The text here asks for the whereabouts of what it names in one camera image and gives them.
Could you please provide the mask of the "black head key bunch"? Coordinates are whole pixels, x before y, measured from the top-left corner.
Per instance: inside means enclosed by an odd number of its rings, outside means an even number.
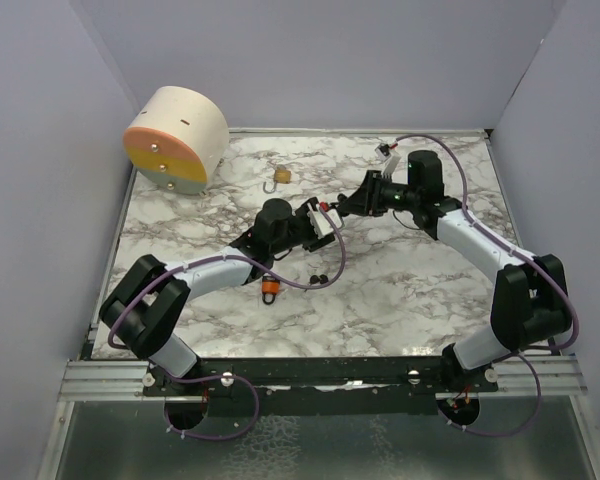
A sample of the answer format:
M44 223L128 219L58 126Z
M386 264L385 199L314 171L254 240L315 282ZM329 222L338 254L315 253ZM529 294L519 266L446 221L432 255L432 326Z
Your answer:
M313 285L325 285L329 283L329 277L326 274L312 275L309 279L309 284Z
M331 207L333 209L338 209L340 207L340 205L347 199L347 196L340 193L336 200L334 202L331 203Z

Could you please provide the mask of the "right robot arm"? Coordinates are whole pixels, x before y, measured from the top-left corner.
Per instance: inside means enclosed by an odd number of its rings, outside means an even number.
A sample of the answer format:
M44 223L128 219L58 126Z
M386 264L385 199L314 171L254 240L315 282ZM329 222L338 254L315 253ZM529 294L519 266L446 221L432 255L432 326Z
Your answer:
M489 324L456 342L439 367L441 383L461 391L475 369L569 330L572 315L564 296L561 261L553 255L533 256L477 220L466 217L460 200L446 195L442 163L430 150L407 157L407 181L392 180L387 171L369 170L351 194L337 198L342 216L379 217L407 211L432 239L460 253L493 283Z

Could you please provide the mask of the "orange black padlock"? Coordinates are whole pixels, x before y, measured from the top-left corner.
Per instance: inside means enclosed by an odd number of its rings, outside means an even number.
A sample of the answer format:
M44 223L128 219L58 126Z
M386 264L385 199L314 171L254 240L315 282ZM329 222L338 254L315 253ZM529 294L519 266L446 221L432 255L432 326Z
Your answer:
M261 279L262 302L270 306L275 301L280 291L281 282L273 276L265 275Z

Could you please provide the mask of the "brass padlock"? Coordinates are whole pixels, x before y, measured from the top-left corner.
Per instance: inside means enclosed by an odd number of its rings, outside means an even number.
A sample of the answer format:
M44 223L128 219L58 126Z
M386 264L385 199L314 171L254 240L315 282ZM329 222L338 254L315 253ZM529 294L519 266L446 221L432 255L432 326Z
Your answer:
M278 167L275 169L271 184L264 182L262 190L266 194L273 194L277 191L279 185L290 184L292 180L292 172L286 167Z

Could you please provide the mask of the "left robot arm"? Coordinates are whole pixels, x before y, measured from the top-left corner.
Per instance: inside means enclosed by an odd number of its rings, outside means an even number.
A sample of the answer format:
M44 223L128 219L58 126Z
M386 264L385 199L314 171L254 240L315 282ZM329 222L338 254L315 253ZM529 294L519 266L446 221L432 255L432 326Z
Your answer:
M186 395L200 385L200 357L175 333L192 299L268 276L274 263L296 247L315 251L344 242L335 205L311 198L298 209L282 199L266 201L254 224L227 247L196 260L165 263L151 254L137 259L104 300L99 318L108 345L127 350L166 372L166 382Z

